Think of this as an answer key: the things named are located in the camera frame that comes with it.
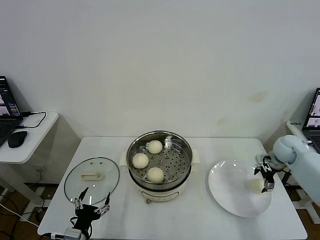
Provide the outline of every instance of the floor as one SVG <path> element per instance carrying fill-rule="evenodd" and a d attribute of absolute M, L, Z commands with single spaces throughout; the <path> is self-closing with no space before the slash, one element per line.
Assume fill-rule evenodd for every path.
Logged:
<path fill-rule="evenodd" d="M 45 199 L 52 199 L 56 192 L 56 187 L 46 187 L 42 197 Z M 9 199 L 11 199 L 17 206 L 18 211 L 21 212 L 29 203 L 29 200 L 27 200 L 23 195 L 21 195 L 18 191 L 15 191 L 14 193 L 8 193 L 6 195 Z M 2 201 L 2 204 L 6 206 L 8 209 L 16 211 L 15 206 L 7 199 Z M 0 214 L 10 214 L 11 212 L 8 212 L 6 209 L 0 206 Z M 42 219 L 43 215 L 45 214 L 45 211 L 42 211 L 39 214 L 39 217 Z M 6 236 L 3 232 L 11 235 L 13 226 L 16 222 L 17 217 L 15 216 L 4 216 L 0 215 L 0 240 L 10 240 L 9 236 Z M 31 218 L 29 219 L 31 222 L 39 225 L 40 223 L 36 220 L 36 214 L 33 213 Z M 24 221 L 17 221 L 17 225 L 13 232 L 13 238 L 11 240 L 38 240 L 40 239 L 40 236 L 37 234 L 37 227 Z"/>
<path fill-rule="evenodd" d="M 42 194 L 42 197 L 45 199 L 52 199 L 56 192 L 57 188 L 56 187 L 46 187 L 44 193 Z M 14 193 L 9 193 L 7 194 L 7 197 L 11 199 L 17 206 L 18 211 L 21 212 L 28 204 L 28 200 L 21 195 L 18 191 L 15 191 Z M 290 198 L 292 201 L 298 201 L 299 196 L 297 195 L 296 191 L 292 190 L 290 194 Z M 2 202 L 7 208 L 11 210 L 16 210 L 15 206 L 9 201 L 9 200 L 4 200 Z M 317 213 L 320 215 L 320 207 L 314 205 Z M 313 224 L 311 219 L 309 218 L 307 212 L 305 210 L 298 210 L 298 215 L 300 216 L 300 219 L 303 222 L 304 227 L 306 228 L 306 231 L 308 233 L 308 240 L 320 240 L 320 224 Z M 7 210 L 5 210 L 3 207 L 0 208 L 0 214 L 11 214 Z M 39 214 L 40 218 L 43 217 L 45 212 L 41 212 Z M 37 222 L 35 213 L 32 214 L 30 221 L 36 224 L 39 224 Z M 9 236 L 6 236 L 4 233 L 11 234 L 13 226 L 16 222 L 17 217 L 15 216 L 4 216 L 0 215 L 0 240 L 10 240 Z M 27 222 L 22 222 L 22 221 L 17 221 L 17 225 L 14 229 L 13 232 L 13 238 L 11 240 L 39 240 L 40 236 L 37 234 L 37 227 L 33 226 L 30 223 Z"/>

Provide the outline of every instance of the white wall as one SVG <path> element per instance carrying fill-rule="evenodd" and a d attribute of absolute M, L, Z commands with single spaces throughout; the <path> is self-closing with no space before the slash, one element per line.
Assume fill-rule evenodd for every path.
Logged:
<path fill-rule="evenodd" d="M 303 116 L 320 1 L 0 0 L 0 73 L 79 137 L 258 137 Z"/>

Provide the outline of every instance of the electric steamer pot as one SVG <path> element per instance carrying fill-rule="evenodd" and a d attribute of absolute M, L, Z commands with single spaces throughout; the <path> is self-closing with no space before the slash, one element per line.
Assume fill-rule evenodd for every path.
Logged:
<path fill-rule="evenodd" d="M 148 152 L 147 143 L 152 140 L 162 143 L 160 153 Z M 133 156 L 140 153 L 146 154 L 149 158 L 149 164 L 143 169 L 135 168 L 132 164 Z M 186 182 L 191 172 L 192 157 L 191 147 L 184 138 L 173 132 L 157 130 L 145 133 L 131 143 L 126 153 L 126 163 L 132 180 L 140 188 L 152 193 L 165 194 Z M 147 172 L 153 167 L 162 169 L 163 182 L 148 181 Z"/>

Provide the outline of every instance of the metal rim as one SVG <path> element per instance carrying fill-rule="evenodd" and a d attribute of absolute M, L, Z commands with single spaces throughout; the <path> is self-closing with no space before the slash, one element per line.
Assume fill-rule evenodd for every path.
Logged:
<path fill-rule="evenodd" d="M 149 153 L 148 148 L 144 143 L 152 141 L 153 135 L 157 135 L 154 137 L 154 140 L 162 142 L 160 138 L 163 136 L 165 139 L 164 143 L 162 143 L 162 152 L 157 154 Z M 151 166 L 148 165 L 148 168 L 146 169 L 134 168 L 132 165 L 132 157 L 137 153 L 146 154 L 149 159 L 153 159 L 153 164 Z M 155 130 L 140 135 L 129 145 L 126 152 L 126 163 L 128 165 L 131 178 L 133 178 L 134 182 L 138 183 L 139 186 L 143 185 L 143 187 L 149 191 L 158 191 L 161 189 L 160 192 L 165 192 L 168 189 L 174 189 L 176 186 L 180 185 L 181 181 L 184 182 L 191 169 L 192 157 L 192 148 L 183 137 L 174 132 Z M 165 176 L 164 181 L 160 183 L 148 181 L 146 176 L 148 169 L 159 166 L 164 168 L 162 169 Z"/>
<path fill-rule="evenodd" d="M 64 195 L 65 195 L 66 199 L 69 200 L 69 198 L 67 197 L 67 193 L 66 193 L 66 181 L 67 181 L 69 175 L 70 175 L 70 174 L 73 172 L 73 170 L 74 170 L 76 167 L 78 167 L 80 164 L 82 164 L 82 163 L 84 163 L 84 162 L 86 162 L 86 161 L 92 160 L 92 159 L 107 159 L 107 160 L 109 160 L 109 161 L 111 161 L 111 162 L 114 163 L 114 165 L 116 166 L 116 169 L 118 170 L 118 176 L 119 176 L 119 177 L 118 177 L 118 180 L 117 180 L 117 182 L 116 182 L 116 184 L 115 184 L 112 192 L 110 193 L 110 195 L 111 195 L 111 194 L 114 192 L 114 190 L 117 188 L 118 183 L 119 183 L 119 180 L 120 180 L 120 170 L 119 170 L 118 165 L 115 163 L 115 161 L 111 160 L 110 158 L 104 157 L 104 156 L 91 157 L 91 158 L 88 158 L 88 159 L 86 159 L 86 160 L 83 160 L 82 162 L 80 162 L 79 164 L 77 164 L 74 168 L 72 168 L 72 170 L 69 172 L 68 176 L 66 176 L 66 178 L 65 178 L 65 180 L 64 180 L 64 184 L 63 184 L 63 185 L 64 185 L 64 186 L 63 186 L 63 191 L 64 191 Z M 105 200 L 106 198 L 107 198 L 107 197 L 103 198 L 102 200 L 100 200 L 100 201 L 98 201 L 98 202 L 96 202 L 96 203 L 93 203 L 92 205 L 98 204 L 98 203 L 102 202 L 103 200 Z"/>

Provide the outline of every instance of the small white desk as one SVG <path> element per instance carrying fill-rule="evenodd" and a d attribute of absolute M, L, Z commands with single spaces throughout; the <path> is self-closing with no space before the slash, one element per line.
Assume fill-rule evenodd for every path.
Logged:
<path fill-rule="evenodd" d="M 38 234 L 64 233 L 72 227 L 75 206 L 64 193 L 70 171 L 92 157 L 107 157 L 119 164 L 132 137 L 85 137 L 82 139 L 38 228 Z M 117 188 L 110 197 L 110 211 L 92 222 L 92 239 L 143 240 L 297 240 L 306 230 L 278 175 L 270 208 L 261 216 L 242 218 L 224 210 L 207 191 L 208 173 L 220 161 L 238 159 L 248 165 L 265 154 L 258 139 L 187 138 L 199 152 L 199 170 L 191 172 L 182 195 L 169 202 L 146 204 L 129 173 L 120 169 Z"/>
<path fill-rule="evenodd" d="M 43 116 L 42 113 L 28 116 L 23 119 L 21 124 L 25 126 L 35 126 Z M 58 117 L 57 112 L 47 112 L 45 119 L 38 127 L 15 130 L 15 132 L 27 131 L 27 136 L 21 146 L 10 148 L 7 141 L 0 146 L 0 178 L 30 200 L 30 206 L 26 208 L 26 210 L 31 209 L 29 212 L 32 212 L 35 206 L 42 206 L 43 200 L 39 197 L 39 191 L 35 193 L 27 187 L 24 184 L 24 180 L 10 165 L 27 162 L 57 121 Z"/>

